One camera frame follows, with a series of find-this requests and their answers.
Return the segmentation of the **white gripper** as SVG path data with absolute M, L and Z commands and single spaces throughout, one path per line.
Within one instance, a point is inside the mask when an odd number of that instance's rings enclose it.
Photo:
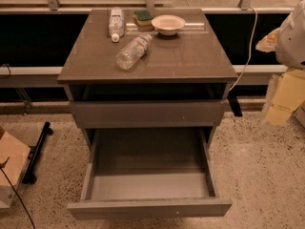
M 260 52 L 274 52 L 280 28 L 265 35 L 255 46 Z M 305 101 L 305 72 L 290 70 L 282 75 L 273 74 L 267 88 L 259 127 L 275 131 L 286 124 Z

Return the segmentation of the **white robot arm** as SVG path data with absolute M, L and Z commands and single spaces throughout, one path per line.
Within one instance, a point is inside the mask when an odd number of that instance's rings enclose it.
M 275 52 L 287 67 L 269 81 L 260 127 L 273 131 L 282 127 L 305 101 L 305 0 L 301 0 L 281 26 L 255 46 L 260 52 Z

